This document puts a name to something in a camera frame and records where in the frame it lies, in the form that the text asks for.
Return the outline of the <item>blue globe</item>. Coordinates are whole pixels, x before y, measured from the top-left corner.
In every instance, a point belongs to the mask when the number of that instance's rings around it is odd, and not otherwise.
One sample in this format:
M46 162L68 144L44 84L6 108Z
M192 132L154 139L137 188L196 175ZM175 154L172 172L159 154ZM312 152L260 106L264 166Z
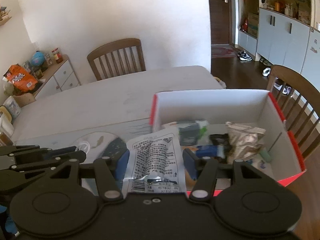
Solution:
M36 53L31 57L30 63L33 67L41 67L45 60L43 52L36 51Z

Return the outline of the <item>white green tissue pack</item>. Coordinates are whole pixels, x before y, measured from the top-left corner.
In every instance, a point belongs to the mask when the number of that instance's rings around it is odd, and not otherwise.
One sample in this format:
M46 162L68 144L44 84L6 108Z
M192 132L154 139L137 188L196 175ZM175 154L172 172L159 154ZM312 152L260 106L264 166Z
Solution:
M174 128L178 131L181 146L208 145L209 122L207 120L174 121L163 124L162 128Z

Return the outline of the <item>white shoes on floor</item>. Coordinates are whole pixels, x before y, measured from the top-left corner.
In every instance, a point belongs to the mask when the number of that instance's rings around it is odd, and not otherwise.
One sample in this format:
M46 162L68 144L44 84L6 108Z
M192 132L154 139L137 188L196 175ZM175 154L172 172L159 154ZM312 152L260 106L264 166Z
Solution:
M270 67L265 68L263 70L263 73L262 73L263 77L268 77L270 72L271 72L271 68Z

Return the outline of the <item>wooden chair behind table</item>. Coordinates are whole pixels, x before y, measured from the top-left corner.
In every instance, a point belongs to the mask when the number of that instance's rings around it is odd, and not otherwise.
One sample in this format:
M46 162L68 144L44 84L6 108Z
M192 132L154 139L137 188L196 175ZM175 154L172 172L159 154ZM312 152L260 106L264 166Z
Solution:
M146 71L142 43L137 38L102 45L87 55L87 61L98 81Z

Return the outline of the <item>blue white small packet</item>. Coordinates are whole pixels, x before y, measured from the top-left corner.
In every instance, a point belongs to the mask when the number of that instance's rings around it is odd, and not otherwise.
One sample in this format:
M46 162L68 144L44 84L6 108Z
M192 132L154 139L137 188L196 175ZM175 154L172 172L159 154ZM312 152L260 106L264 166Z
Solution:
M225 159L224 147L222 145L202 145L197 146L196 156L202 157L219 157Z

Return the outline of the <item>silver crinkled snack bag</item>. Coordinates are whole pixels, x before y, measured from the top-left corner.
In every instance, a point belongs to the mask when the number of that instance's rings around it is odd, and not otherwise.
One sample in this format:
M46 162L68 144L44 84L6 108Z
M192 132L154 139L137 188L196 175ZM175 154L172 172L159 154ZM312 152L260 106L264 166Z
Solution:
M247 161L257 155L263 144L266 129L252 127L234 122L226 122L228 141L231 150L227 154L227 163L232 164L235 160Z

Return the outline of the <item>wooden wall shelf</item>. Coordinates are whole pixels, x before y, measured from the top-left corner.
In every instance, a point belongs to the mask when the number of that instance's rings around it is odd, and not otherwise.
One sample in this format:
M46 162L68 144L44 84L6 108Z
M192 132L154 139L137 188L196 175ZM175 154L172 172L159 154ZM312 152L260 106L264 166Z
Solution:
M0 20L0 26L5 25L10 19L11 19L11 16L2 18L2 19Z

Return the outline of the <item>clear bag of dark seaweed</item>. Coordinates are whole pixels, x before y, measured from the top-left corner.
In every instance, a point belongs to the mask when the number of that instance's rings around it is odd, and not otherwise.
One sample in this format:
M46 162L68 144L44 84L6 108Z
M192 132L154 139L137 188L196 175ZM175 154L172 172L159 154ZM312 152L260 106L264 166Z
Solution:
M225 134L211 134L209 136L210 141L213 145L222 145L223 147L229 147L229 136Z

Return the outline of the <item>red and white cardboard box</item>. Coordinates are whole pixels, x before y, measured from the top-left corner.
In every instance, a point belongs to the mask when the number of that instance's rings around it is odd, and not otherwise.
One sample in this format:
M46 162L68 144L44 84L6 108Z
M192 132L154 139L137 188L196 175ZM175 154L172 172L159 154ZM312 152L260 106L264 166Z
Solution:
M206 120L209 134L227 132L225 123L264 128L262 143L271 156L273 177L290 185L306 171L293 133L285 127L285 116L268 90L213 89L159 92L153 96L150 124L153 132L173 121Z

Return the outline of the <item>white mug with print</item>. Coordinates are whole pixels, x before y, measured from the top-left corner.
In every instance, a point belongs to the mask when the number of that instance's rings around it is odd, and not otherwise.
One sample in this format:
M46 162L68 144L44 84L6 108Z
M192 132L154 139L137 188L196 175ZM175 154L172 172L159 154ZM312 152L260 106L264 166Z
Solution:
M22 111L21 107L18 105L13 96L8 97L4 101L3 106L8 110L13 119L16 119Z

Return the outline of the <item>orange snack bag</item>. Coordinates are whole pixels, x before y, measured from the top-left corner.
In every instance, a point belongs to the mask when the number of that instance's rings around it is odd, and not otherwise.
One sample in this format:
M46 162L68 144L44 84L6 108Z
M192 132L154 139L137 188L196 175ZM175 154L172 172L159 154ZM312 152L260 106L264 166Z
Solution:
M39 84L38 80L19 64L11 65L3 77L24 93L30 93Z

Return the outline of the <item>dark wooden door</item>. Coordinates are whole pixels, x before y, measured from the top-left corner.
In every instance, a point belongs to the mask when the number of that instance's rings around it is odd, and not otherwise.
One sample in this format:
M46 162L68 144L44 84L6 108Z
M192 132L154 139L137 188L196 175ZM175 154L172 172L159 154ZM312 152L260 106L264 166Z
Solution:
M231 43L231 0L209 0L212 44Z

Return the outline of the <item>red-lidded sauce jar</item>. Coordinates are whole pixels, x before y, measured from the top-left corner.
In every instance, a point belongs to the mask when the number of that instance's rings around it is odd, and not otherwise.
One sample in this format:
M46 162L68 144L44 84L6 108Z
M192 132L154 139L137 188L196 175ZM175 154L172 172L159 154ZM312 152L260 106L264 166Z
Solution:
M56 63L61 63L63 61L63 56L59 50L59 48L55 48L52 50L52 55L56 61Z

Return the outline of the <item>grey hallway cabinet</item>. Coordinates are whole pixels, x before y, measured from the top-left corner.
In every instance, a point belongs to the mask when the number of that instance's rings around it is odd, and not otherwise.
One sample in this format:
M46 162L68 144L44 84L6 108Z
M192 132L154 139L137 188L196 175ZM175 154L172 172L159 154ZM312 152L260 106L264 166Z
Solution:
M237 0L236 46L319 81L319 0ZM248 13L259 15L258 36L248 33Z

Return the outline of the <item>black sneakers on floor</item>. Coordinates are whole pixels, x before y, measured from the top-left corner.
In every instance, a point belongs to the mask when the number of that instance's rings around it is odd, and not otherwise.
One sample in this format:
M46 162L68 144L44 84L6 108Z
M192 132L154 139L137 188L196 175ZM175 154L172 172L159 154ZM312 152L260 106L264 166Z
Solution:
M252 61L252 57L245 50L238 52L238 58L241 61Z

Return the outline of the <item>cardboard box in cabinet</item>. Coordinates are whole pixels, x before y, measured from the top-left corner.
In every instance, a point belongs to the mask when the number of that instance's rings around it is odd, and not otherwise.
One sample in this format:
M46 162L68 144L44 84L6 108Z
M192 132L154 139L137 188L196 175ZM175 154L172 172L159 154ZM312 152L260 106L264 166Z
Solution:
M259 15L248 13L248 33L252 36L258 36Z

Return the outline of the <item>white printed snack packet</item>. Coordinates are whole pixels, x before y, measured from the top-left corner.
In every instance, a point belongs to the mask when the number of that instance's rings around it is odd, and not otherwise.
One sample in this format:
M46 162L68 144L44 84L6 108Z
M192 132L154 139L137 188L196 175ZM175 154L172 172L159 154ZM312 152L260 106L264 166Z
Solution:
M122 194L186 193L185 171L176 128L141 135L126 144L129 160Z

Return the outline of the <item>white drawer cabinet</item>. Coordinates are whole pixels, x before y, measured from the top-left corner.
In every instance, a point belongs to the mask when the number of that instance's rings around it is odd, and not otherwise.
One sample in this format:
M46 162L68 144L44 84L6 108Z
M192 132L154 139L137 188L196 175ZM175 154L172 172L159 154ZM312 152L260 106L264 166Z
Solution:
M43 73L42 86L33 94L35 100L69 90L81 85L81 82L67 55L63 61L53 64Z

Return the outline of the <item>wooden chair at right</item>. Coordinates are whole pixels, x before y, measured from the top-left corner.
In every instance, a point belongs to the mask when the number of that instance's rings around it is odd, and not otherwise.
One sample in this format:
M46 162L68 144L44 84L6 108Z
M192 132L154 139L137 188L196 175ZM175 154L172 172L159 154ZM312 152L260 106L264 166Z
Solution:
M319 148L319 91L298 72L273 65L267 90L276 97L304 159Z

